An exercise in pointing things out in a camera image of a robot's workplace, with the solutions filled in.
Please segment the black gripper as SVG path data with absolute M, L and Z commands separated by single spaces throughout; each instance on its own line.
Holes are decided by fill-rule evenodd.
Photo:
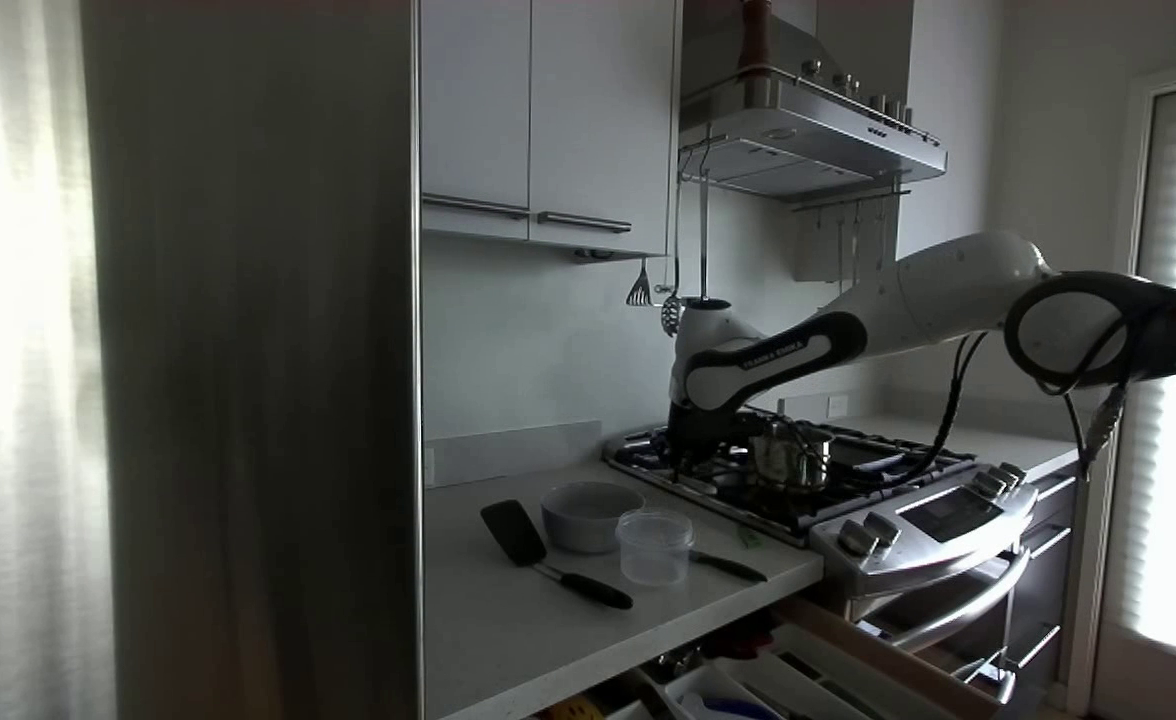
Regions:
M 687 473 L 687 467 L 703 463 L 729 431 L 730 431 L 730 421 L 724 411 L 699 411 L 695 405 L 672 405 L 669 406 L 672 467 Z

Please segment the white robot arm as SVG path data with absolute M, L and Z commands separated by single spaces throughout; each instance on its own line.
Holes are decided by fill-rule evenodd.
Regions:
M 749 437 L 743 405 L 774 384 L 988 326 L 1048 389 L 1176 376 L 1176 288 L 1055 273 L 1033 241 L 976 233 L 856 279 L 774 334 L 739 325 L 724 298 L 691 298 L 674 326 L 672 446 L 703 459 Z

